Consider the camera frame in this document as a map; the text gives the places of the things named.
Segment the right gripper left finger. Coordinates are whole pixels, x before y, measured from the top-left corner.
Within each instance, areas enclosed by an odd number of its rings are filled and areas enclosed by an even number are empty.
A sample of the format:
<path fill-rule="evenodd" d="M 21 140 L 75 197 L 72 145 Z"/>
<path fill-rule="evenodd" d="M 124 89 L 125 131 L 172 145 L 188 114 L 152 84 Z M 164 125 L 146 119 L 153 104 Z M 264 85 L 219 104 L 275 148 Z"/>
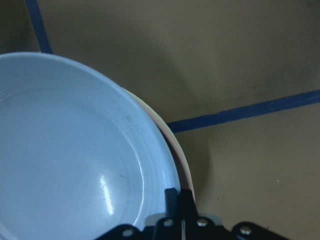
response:
<path fill-rule="evenodd" d="M 179 218 L 178 191 L 169 188 L 164 191 L 165 214 L 155 224 L 143 230 L 130 224 L 121 224 L 101 235 L 101 240 L 181 240 L 182 221 Z"/>

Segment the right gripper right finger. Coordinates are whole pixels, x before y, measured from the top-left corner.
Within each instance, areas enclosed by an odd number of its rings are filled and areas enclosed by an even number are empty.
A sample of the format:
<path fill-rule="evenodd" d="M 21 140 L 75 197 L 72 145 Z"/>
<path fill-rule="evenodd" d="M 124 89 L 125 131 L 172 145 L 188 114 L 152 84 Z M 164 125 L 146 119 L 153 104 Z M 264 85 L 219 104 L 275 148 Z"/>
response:
<path fill-rule="evenodd" d="M 197 211 L 193 193 L 182 189 L 179 193 L 180 218 L 185 224 L 187 240 L 285 240 L 280 234 L 272 232 L 255 223 L 243 221 L 231 230 L 214 223 L 209 217 Z"/>

